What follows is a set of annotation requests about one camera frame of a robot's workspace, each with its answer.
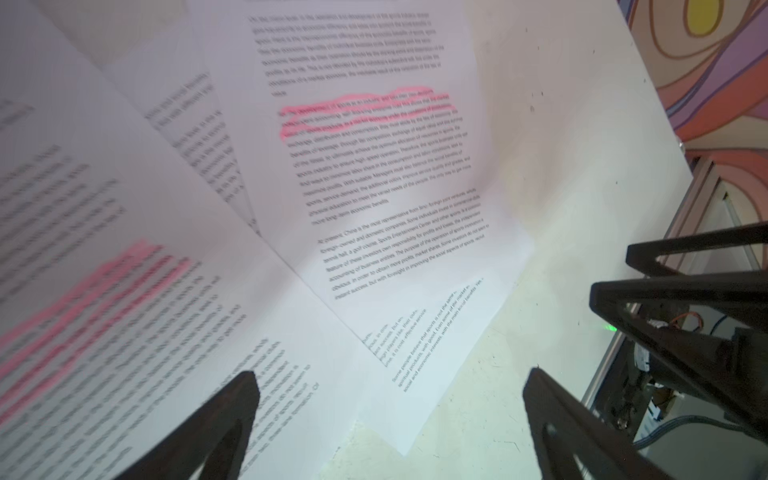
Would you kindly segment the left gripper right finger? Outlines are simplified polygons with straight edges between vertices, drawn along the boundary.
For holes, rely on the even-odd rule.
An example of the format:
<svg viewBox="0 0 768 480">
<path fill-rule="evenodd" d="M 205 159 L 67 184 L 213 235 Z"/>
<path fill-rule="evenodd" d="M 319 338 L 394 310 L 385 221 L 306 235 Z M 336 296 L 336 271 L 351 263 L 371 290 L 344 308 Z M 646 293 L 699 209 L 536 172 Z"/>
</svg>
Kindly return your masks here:
<svg viewBox="0 0 768 480">
<path fill-rule="evenodd" d="M 523 388 L 530 432 L 544 479 L 668 479 L 630 441 L 601 423 L 540 368 Z"/>
</svg>

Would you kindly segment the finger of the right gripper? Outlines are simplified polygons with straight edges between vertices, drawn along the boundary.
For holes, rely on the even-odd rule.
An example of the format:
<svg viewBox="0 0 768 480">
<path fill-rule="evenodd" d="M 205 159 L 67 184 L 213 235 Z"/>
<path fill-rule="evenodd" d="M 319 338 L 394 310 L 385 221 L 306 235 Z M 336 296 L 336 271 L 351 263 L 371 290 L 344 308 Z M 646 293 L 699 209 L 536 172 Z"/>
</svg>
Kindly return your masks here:
<svg viewBox="0 0 768 480">
<path fill-rule="evenodd" d="M 766 437 L 766 272 L 599 282 L 589 305 L 661 366 L 658 381 Z"/>
<path fill-rule="evenodd" d="M 662 264 L 659 257 L 757 244 L 767 244 L 767 222 L 632 244 L 625 261 L 646 276 L 675 276 L 681 272 Z"/>
</svg>

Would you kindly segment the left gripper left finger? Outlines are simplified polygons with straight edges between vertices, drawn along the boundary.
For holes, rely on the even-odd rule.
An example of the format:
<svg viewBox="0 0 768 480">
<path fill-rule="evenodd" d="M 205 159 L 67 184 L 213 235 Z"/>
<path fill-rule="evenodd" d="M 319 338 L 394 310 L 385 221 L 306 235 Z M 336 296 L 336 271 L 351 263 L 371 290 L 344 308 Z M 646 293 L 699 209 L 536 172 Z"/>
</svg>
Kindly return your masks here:
<svg viewBox="0 0 768 480">
<path fill-rule="evenodd" d="M 252 371 L 242 371 L 118 477 L 237 479 L 260 401 Z"/>
</svg>

